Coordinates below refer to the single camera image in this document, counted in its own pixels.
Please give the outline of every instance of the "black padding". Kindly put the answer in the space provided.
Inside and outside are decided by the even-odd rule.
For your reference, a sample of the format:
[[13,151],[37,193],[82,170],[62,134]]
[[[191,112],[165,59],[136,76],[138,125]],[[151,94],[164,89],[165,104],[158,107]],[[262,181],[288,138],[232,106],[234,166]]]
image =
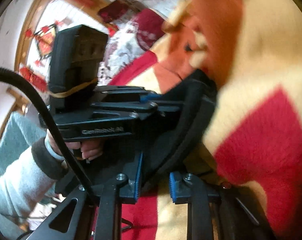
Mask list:
[[31,151],[37,166],[51,179],[61,179],[66,171],[62,168],[62,162],[55,159],[46,149],[45,138],[33,143]]
[[158,135],[150,149],[146,149],[142,182],[144,191],[181,166],[200,141],[215,109],[216,88],[211,82],[202,71],[197,70],[163,95],[164,100],[184,101],[184,107],[176,128]]

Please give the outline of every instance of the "white sleeve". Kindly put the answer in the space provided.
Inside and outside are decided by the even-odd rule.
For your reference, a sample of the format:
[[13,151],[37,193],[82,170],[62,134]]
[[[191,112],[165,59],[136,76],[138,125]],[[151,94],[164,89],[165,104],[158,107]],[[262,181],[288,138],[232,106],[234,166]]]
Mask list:
[[64,174],[61,162],[47,151],[44,138],[40,139],[0,177],[0,213],[28,217],[47,190]]

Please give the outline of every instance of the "red and cream fabric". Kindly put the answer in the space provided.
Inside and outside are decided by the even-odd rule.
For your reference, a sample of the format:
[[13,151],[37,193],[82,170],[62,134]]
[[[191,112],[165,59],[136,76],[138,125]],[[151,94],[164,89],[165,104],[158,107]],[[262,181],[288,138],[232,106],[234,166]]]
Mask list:
[[[292,0],[190,5],[151,48],[157,63],[144,70],[136,59],[127,84],[165,93],[192,66],[203,69],[219,96],[193,169],[208,161],[220,176],[251,190],[279,239],[302,239],[302,13]],[[199,33],[205,40],[199,42]],[[191,51],[183,50],[186,44]],[[128,81],[123,73],[114,80]],[[123,207],[136,226],[122,238],[186,239],[186,213],[172,204],[163,182],[137,205]]]

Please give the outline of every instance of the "floral pillow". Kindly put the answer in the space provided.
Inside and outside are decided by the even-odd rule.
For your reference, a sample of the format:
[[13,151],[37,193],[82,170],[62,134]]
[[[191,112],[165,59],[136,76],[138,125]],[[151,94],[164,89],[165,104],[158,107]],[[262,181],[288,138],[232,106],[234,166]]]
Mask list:
[[126,65],[149,50],[164,35],[163,21],[154,11],[144,9],[117,31],[106,45],[98,85],[107,85]]

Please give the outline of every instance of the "black clamp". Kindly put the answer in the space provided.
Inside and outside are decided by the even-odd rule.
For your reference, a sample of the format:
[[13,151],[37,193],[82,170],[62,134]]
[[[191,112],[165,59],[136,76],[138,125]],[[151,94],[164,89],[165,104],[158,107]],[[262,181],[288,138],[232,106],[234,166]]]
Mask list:
[[178,171],[170,174],[175,204],[188,204],[187,240],[213,240],[212,217],[219,239],[275,240],[270,226],[253,215],[229,182],[209,185],[199,177]]
[[[180,112],[183,102],[161,100],[161,95],[141,87],[100,86],[76,110],[49,110],[66,142],[135,134],[141,121],[156,112],[166,116]],[[46,127],[40,118],[42,127]]]

